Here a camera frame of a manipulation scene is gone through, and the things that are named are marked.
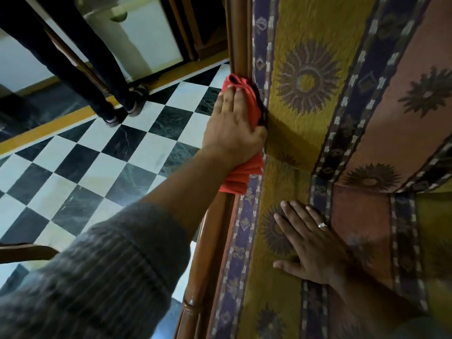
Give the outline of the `white cabinet panel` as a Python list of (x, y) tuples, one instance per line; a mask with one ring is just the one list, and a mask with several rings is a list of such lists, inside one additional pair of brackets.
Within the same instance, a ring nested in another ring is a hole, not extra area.
[(75, 0), (127, 82), (184, 61), (160, 0)]

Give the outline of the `person's right hand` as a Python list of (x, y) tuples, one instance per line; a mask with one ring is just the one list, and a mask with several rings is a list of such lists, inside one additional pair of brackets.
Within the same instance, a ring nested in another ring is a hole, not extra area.
[(345, 246), (326, 226), (323, 217), (311, 206), (305, 206), (315, 220), (311, 238), (302, 238), (285, 217), (275, 213), (274, 219), (283, 231), (302, 265), (302, 279), (329, 285), (329, 269), (340, 264), (352, 264)]

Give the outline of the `patterned sofa seat cushion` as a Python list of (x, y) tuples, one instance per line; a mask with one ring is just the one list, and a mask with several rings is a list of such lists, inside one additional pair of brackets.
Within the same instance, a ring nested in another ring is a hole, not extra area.
[(273, 268), (296, 252), (280, 201), (316, 208), (352, 258), (452, 334), (452, 193), (379, 193), (333, 185), (267, 158), (235, 198), (206, 339), (375, 339), (330, 287)]

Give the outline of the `dark wooden cabinet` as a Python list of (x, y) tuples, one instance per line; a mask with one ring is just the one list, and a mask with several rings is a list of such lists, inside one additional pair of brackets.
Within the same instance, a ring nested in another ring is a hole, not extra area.
[(225, 0), (160, 0), (185, 61), (228, 48)]

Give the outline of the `person's left forearm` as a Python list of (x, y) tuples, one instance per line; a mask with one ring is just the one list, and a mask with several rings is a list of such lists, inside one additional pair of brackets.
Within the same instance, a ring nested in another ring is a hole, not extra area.
[(150, 339), (220, 184), (247, 160), (209, 145), (0, 297), (0, 339)]

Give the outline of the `brown wooden furniture edge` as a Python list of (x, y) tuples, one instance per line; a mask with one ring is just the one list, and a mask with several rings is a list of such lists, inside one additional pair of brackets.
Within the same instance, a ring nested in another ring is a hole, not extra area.
[(40, 260), (48, 261), (57, 254), (59, 254), (58, 250), (45, 245), (0, 243), (0, 264)]

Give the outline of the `person's left hand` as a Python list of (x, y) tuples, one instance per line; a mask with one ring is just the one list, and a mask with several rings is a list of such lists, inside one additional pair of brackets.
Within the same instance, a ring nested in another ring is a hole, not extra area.
[(247, 155), (247, 133), (250, 126), (246, 95), (230, 85), (218, 95), (207, 122), (201, 152), (218, 158), (230, 170), (253, 157)]

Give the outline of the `red cleaning cloth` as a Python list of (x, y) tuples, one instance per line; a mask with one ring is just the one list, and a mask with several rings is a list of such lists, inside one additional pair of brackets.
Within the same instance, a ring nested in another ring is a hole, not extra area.
[[(251, 129), (255, 129), (258, 125), (263, 126), (265, 124), (265, 109), (258, 89), (253, 82), (231, 73), (224, 80), (222, 91), (225, 91), (230, 85), (243, 89), (246, 95), (248, 119)], [(234, 170), (226, 177), (219, 191), (223, 193), (244, 195), (250, 177), (252, 175), (261, 175), (263, 173), (263, 168), (263, 156), (261, 153), (257, 153), (246, 163), (234, 168)]]

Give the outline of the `person's right forearm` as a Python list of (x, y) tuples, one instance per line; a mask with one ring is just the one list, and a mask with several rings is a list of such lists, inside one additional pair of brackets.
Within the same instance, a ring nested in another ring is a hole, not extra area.
[(328, 272), (328, 284), (375, 338), (389, 339), (401, 325), (424, 316), (419, 308), (353, 264), (340, 264)]

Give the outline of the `patterned sofa back cushion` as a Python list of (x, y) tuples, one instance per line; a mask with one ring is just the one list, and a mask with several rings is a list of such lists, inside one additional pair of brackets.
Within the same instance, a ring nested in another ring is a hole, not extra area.
[(267, 154), (333, 184), (452, 191), (452, 0), (255, 0)]

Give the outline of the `wooden sofa frame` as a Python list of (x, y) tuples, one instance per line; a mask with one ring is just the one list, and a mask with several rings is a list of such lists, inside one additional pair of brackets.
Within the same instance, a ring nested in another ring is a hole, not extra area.
[[(230, 69), (253, 79), (253, 0), (225, 0)], [(174, 339), (205, 339), (222, 275), (236, 195), (218, 192), (200, 224)]]

